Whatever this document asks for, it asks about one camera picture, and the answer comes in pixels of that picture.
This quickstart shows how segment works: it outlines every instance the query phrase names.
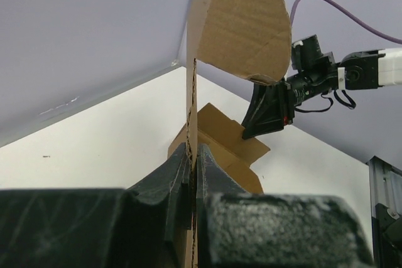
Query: cardboard box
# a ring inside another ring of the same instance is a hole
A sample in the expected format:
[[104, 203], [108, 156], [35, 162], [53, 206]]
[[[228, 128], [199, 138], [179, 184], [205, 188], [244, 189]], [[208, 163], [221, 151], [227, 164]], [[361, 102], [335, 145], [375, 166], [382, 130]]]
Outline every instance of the cardboard box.
[[270, 84], [285, 75], [290, 53], [291, 25], [284, 0], [192, 0], [187, 16], [185, 135], [193, 168], [198, 138], [197, 60]]
[[[184, 130], [183, 127], [171, 143], [168, 156], [179, 144], [185, 142]], [[198, 112], [198, 143], [208, 145], [217, 164], [245, 190], [261, 194], [263, 188], [250, 165], [266, 154], [269, 147], [256, 138], [243, 140], [243, 130], [243, 126], [228, 118], [212, 104], [207, 104]]]

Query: white table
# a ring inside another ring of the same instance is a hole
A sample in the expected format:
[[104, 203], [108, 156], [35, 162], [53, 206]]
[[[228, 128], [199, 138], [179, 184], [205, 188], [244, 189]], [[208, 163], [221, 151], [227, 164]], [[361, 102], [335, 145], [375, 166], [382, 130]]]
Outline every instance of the white table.
[[[248, 107], [198, 76], [198, 108], [208, 102], [238, 122]], [[0, 148], [0, 188], [127, 188], [166, 160], [185, 116], [181, 67]], [[265, 193], [339, 196], [372, 246], [365, 164], [293, 126], [259, 139], [271, 151], [251, 167]]]

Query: purple cable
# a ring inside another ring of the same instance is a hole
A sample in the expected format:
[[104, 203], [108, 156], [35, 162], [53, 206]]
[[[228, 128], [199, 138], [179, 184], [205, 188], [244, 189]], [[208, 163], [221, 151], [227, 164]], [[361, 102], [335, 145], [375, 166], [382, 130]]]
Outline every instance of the purple cable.
[[[296, 13], [296, 8], [299, 4], [301, 0], [295, 0], [295, 2], [293, 3], [293, 6], [291, 7], [291, 12], [290, 12], [290, 22], [291, 24], [293, 24], [293, 20], [295, 18], [295, 13]], [[351, 20], [353, 20], [354, 22], [356, 22], [358, 25], [360, 25], [361, 27], [363, 27], [364, 29], [368, 30], [370, 33], [375, 34], [376, 36], [379, 36], [382, 39], [388, 40], [390, 42], [393, 43], [397, 43], [397, 44], [402, 44], [402, 39], [397, 39], [395, 37], [392, 36], [388, 36], [374, 28], [372, 28], [371, 26], [367, 25], [366, 23], [364, 23], [363, 21], [361, 21], [359, 18], [357, 18], [356, 16], [354, 16], [351, 12], [349, 12], [348, 10], [346, 10], [345, 8], [343, 8], [342, 6], [340, 6], [339, 4], [337, 4], [335, 1], [333, 0], [324, 0], [326, 3], [329, 3], [331, 6], [337, 8], [339, 11], [341, 11], [342, 13], [344, 13], [346, 16], [348, 16]]]

